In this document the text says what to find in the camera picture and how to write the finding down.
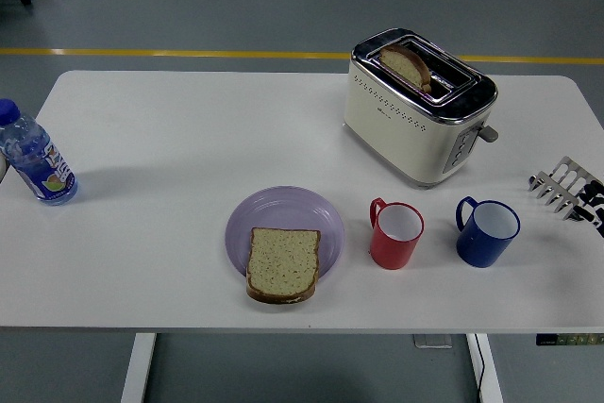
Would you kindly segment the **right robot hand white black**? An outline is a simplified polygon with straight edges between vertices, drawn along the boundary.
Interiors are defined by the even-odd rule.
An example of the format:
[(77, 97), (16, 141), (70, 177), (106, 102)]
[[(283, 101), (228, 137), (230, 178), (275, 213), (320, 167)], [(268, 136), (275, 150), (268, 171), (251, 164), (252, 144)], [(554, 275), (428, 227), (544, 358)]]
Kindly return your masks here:
[(579, 191), (578, 199), (579, 203), (573, 208), (573, 214), (589, 222), (603, 236), (603, 184), (592, 180)]

